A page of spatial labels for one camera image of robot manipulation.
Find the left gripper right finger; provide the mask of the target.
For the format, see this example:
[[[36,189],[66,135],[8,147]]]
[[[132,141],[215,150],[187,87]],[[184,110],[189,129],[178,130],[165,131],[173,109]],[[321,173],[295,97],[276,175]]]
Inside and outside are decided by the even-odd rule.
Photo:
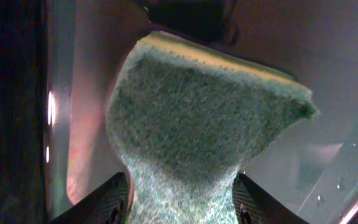
[[[245,173],[232,183],[232,202],[239,224],[308,224]]]

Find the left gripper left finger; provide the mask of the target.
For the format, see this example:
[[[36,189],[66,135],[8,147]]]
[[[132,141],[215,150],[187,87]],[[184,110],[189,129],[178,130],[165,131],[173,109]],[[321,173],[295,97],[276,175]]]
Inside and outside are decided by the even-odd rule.
[[[118,172],[51,224],[125,224],[129,202],[126,175]]]

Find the green sponge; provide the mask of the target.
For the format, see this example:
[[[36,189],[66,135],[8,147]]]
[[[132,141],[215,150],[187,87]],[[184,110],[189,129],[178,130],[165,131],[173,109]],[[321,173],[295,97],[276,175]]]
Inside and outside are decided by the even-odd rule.
[[[278,70],[153,32],[115,84],[106,126],[134,181],[129,223],[236,223],[232,183],[281,133],[318,114]]]

